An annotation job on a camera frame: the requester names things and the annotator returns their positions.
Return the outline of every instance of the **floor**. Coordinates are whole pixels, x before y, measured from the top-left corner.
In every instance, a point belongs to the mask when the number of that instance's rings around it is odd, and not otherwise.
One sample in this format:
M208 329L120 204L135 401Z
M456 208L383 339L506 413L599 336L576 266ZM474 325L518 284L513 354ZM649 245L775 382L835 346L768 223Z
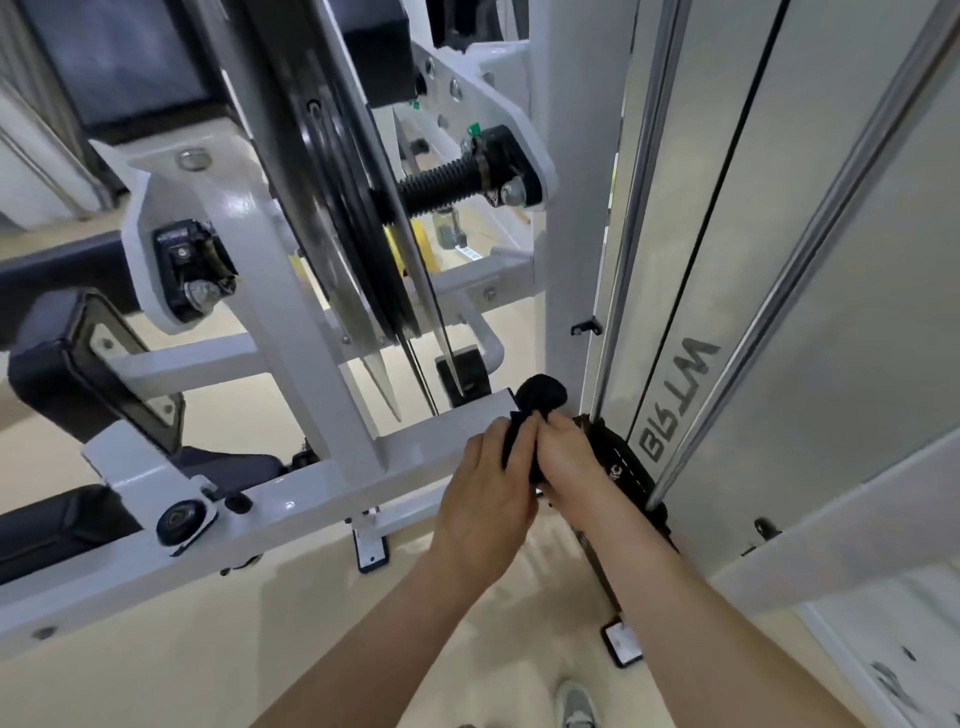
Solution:
M0 239L0 258L111 225L115 217ZM471 246L485 252L490 239L469 225L465 221ZM445 264L455 258L445 255ZM533 318L529 301L489 315L507 350L503 367L493 376L495 387L517 386L533 373ZM132 323L153 348L240 330L222 306L178 337L158 333L142 316ZM464 327L454 327L451 338L454 347L471 341ZM418 350L427 361L438 353L426 341L418 343ZM426 417L399 352L387 351L386 358L403 424ZM381 430L401 426L375 401L365 373L354 372ZM184 442L191 445L269 452L284 459L300 446L300 431L268 376L190 392L187 402ZM2 511L95 479L78 445L25 410L4 385L0 461L6 474ZM348 527L331 526L266 554L250 570L211 575L41 643L0 665L3 725L243 728L397 582L429 538L429 522L395 534L389 567L361 576ZM647 666L613 666L599 637L600 626L611 617L570 530L543 505L516 562L457 629L402 725L547 728L555 724L553 691L572 677L588 686L605 726L671 726ZM792 611L758 623L865 722L877 725Z

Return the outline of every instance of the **gray sneaker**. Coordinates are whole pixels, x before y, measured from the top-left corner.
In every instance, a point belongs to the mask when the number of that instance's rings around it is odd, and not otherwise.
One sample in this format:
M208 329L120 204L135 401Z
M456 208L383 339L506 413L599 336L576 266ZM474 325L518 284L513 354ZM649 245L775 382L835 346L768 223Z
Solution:
M559 728L600 728L587 689L570 680L557 689L556 711Z

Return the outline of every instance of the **black knob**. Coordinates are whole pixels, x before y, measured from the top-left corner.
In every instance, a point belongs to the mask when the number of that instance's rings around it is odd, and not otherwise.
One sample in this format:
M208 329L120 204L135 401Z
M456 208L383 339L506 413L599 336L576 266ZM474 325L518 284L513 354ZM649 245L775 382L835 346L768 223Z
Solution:
M179 546L200 530L206 517L202 500L181 500L167 508L156 522L156 537L164 546Z
M243 515L250 513L250 509L253 508L253 501L246 493L234 493L232 496L224 498L224 505L233 513Z

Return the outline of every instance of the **metal guide rod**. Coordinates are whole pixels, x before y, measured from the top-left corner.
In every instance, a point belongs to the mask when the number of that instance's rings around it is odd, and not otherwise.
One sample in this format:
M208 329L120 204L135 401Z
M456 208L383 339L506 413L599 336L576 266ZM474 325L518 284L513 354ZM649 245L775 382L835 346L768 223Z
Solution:
M774 281L720 373L707 399L673 455L667 461L647 510L657 507L703 442L732 394L800 295L840 239L850 220L893 158L910 130L923 116L926 102L952 70L949 53L960 32L960 0L940 0L897 70L850 154L807 223L800 240ZM950 56L950 62L944 62Z
M650 197L654 170L657 168L660 139L663 136L663 125L666 121L674 77L677 74L677 64L680 61L686 19L690 14L691 4L691 0L663 0L663 8L660 11L660 26L657 29L657 43L654 46L650 81L647 84L647 96L643 106L643 121L637 143L634 174L630 181L629 202L624 213L623 234L616 258L606 334L600 350L600 371L589 410L594 421L600 417L607 387L610 384L613 353L616 351L616 340L623 321L623 309L630 292L630 277L634 271L640 229L643 227L643 217Z

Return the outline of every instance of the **hand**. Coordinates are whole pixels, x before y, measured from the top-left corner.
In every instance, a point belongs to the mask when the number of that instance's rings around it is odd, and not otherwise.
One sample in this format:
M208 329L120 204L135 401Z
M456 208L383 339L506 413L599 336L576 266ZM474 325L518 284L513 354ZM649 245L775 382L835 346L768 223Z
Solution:
M540 487L550 503L581 531L589 531L598 504L619 493L593 456L587 435L559 412L551 412L538 429L537 462L547 479Z
M516 436L510 460L500 466L510 421L498 418L483 435L467 441L464 459L446 486L429 556L449 578L463 580L471 603L513 563L537 515L530 466L543 422L527 419Z

